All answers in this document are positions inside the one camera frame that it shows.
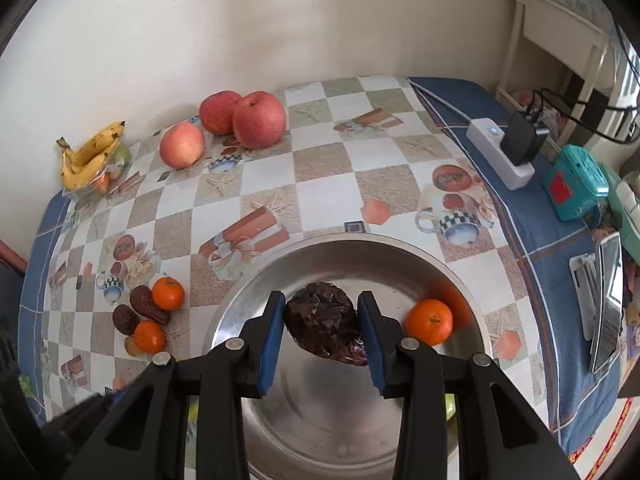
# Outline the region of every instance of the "small dark square print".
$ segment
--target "small dark square print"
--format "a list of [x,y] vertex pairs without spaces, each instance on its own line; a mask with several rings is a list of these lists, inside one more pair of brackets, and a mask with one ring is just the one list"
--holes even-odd
[[364,223],[358,220],[357,222],[345,222],[344,231],[347,233],[366,233]]

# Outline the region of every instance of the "white power strip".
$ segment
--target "white power strip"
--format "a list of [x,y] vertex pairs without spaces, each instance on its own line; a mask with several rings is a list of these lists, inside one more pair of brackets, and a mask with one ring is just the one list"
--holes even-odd
[[466,137],[494,168],[507,189],[513,191],[525,187],[536,173],[529,163],[520,166],[511,163],[500,149],[504,131],[491,119],[473,119],[466,129]]

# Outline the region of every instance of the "blue gripper pad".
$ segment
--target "blue gripper pad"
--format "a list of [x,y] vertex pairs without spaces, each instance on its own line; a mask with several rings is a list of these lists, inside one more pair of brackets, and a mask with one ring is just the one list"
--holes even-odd
[[[271,293],[268,303],[273,300],[274,292]],[[282,342],[282,331],[284,330],[284,306],[285,298],[281,292],[277,293],[275,298],[275,308],[273,316],[271,317],[271,323],[269,325],[269,331],[267,332],[267,339],[264,341],[264,347],[262,348],[262,354],[260,356],[260,377],[258,378],[258,390],[261,395],[265,395],[271,385],[273,384],[273,378],[276,373],[276,365],[278,364],[278,354],[280,353],[280,343]]]
[[362,293],[358,296],[358,321],[360,322],[360,336],[369,362],[371,381],[382,395],[386,389],[385,361],[378,334]]

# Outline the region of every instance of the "white wall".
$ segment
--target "white wall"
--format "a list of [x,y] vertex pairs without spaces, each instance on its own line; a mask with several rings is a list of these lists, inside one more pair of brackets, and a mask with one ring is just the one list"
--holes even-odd
[[[60,135],[125,119],[131,143],[228,88],[375,73],[489,88],[512,15],[513,0],[39,0],[0,57],[0,239],[28,257]],[[522,43],[516,81],[555,83],[558,64]]]

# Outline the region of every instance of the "red label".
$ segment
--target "red label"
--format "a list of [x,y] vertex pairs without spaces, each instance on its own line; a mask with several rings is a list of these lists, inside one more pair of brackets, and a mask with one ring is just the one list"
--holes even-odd
[[551,193],[551,197],[554,199],[554,202],[558,205],[562,205],[573,195],[571,188],[567,186],[564,181],[564,176],[561,171],[558,171],[556,176],[553,177],[551,184],[549,184],[549,192]]

